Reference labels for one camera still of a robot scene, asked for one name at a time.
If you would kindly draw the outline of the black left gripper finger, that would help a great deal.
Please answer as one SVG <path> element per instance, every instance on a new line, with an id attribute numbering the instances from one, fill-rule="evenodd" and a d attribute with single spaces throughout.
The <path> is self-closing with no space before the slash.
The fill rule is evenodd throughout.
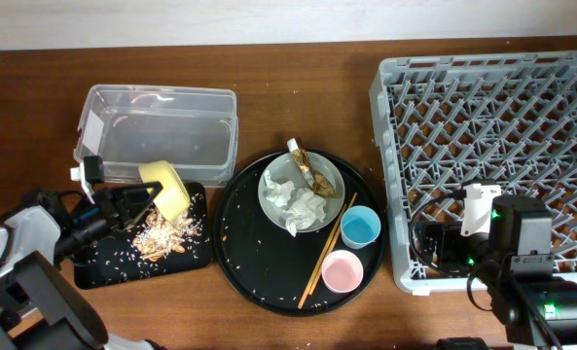
<path id="1" fill-rule="evenodd" d="M 148 213 L 155 207 L 153 202 L 147 202 L 143 205 L 138 205 L 128 210 L 129 221 L 126 224 L 127 228 L 134 228 L 139 222 L 143 222 Z"/>
<path id="2" fill-rule="evenodd" d="M 155 198 L 161 193 L 162 189 L 163 186 L 160 182 L 133 184 L 130 186 L 122 187 L 122 196 L 133 202 L 153 202 Z"/>

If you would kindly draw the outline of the yellow bowl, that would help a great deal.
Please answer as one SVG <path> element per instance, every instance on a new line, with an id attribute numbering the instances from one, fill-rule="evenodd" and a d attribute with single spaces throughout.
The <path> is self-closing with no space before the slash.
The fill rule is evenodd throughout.
<path id="1" fill-rule="evenodd" d="M 162 185 L 154 204 L 162 216 L 174 224 L 188 211 L 191 200 L 172 164 L 166 160 L 158 160 L 140 164 L 138 171 L 143 183 L 159 182 Z"/>

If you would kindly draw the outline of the food scraps and rice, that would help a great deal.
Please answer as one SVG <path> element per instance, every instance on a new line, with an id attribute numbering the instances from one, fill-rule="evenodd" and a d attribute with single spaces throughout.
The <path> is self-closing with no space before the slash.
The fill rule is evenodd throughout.
<path id="1" fill-rule="evenodd" d="M 143 261 L 155 263 L 172 253 L 194 252 L 193 246 L 199 244 L 201 237 L 201 219 L 196 218 L 191 209 L 173 224 L 155 206 L 141 222 L 131 246 Z"/>

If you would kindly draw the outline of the blue cup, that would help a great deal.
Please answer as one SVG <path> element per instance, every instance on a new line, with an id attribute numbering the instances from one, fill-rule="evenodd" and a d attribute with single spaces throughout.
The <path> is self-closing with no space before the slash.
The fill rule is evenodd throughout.
<path id="1" fill-rule="evenodd" d="M 381 220 L 375 210 L 367 206 L 353 206 L 341 218 L 341 237 L 351 249 L 362 249 L 373 243 L 381 232 Z"/>

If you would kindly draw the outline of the pink cup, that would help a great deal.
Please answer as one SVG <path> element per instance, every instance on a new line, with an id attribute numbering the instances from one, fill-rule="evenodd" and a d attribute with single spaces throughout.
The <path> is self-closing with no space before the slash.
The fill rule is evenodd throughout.
<path id="1" fill-rule="evenodd" d="M 324 284 L 336 294 L 354 291 L 361 284 L 363 276 L 364 268 L 361 261 L 347 250 L 332 252 L 324 259 L 321 266 Z"/>

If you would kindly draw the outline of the white napkin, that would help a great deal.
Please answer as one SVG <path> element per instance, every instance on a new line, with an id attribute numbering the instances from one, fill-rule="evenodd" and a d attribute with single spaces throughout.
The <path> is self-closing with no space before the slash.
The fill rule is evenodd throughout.
<path id="1" fill-rule="evenodd" d="M 266 199 L 276 207 L 284 208 L 291 200 L 292 191 L 295 189 L 294 183 L 292 181 L 277 183 L 270 177 L 268 170 L 264 171 L 263 179 L 267 186 L 265 191 Z"/>
<path id="2" fill-rule="evenodd" d="M 286 230 L 295 237 L 299 230 L 309 228 L 316 221 L 323 222 L 326 217 L 325 205 L 326 199 L 312 190 L 298 189 L 296 200 L 284 211 Z"/>

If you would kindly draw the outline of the gold foil wrapper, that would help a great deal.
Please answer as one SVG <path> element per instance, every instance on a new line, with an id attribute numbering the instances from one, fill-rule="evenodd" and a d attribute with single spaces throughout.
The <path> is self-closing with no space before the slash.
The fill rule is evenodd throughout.
<path id="1" fill-rule="evenodd" d="M 288 140 L 287 147 L 293 161 L 313 192 L 322 197 L 336 198 L 338 195 L 331 182 L 312 166 L 309 154 L 303 147 L 301 139 Z"/>

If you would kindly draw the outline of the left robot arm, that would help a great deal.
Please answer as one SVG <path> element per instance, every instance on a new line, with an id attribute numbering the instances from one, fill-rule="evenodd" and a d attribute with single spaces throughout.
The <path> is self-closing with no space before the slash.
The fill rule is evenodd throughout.
<path id="1" fill-rule="evenodd" d="M 68 211 L 65 192 L 38 189 L 1 216 L 0 349 L 158 349 L 108 333 L 60 265 L 134 226 L 161 191 L 158 182 L 103 189 Z"/>

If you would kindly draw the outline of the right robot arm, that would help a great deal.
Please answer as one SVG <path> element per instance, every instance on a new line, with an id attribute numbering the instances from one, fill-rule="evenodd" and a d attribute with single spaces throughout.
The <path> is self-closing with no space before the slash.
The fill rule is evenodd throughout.
<path id="1" fill-rule="evenodd" d="M 469 217 L 454 223 L 412 219 L 416 257 L 447 282 L 482 281 L 491 297 L 490 312 L 510 342 L 537 348 L 577 345 L 577 284 L 557 277 L 549 266 L 553 256 L 543 246 L 552 220 L 545 203 L 519 195 L 463 200 L 486 227 L 470 230 Z M 330 255 L 346 254 L 359 262 L 355 286 L 343 292 L 324 283 L 321 291 L 309 293 L 306 288 L 316 284 L 312 272 L 330 262 L 321 255 L 329 244 L 328 229 L 293 238 L 270 221 L 261 205 L 239 207 L 227 199 L 216 233 L 219 263 L 233 287 L 259 306 L 289 316 L 323 314 L 351 302 L 374 278 L 384 251 L 380 238 L 364 248 L 341 241 Z"/>

